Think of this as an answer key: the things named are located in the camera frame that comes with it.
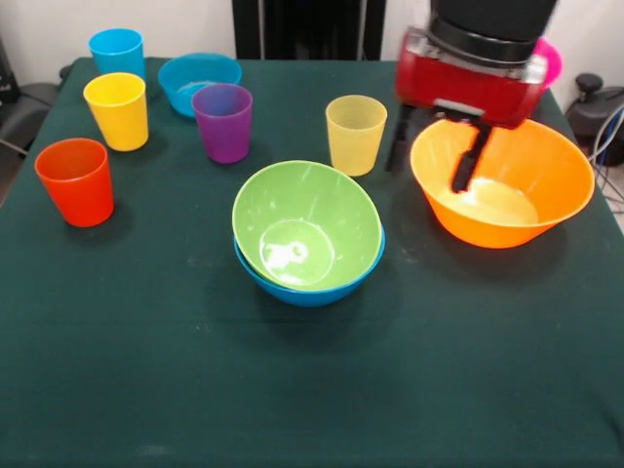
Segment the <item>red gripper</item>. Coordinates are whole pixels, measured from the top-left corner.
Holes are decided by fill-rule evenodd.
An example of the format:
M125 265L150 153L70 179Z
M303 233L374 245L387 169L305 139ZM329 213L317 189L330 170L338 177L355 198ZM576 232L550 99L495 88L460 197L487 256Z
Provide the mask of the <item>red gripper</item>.
M400 113L385 171L398 168L405 155L410 105L446 110L483 124L474 124L475 137L456 165L453 193L465 192L477 169L492 126L513 129L529 116L542 94L547 60L532 55L520 66L495 68L466 61L439 47L428 33L407 29L397 64L395 87Z

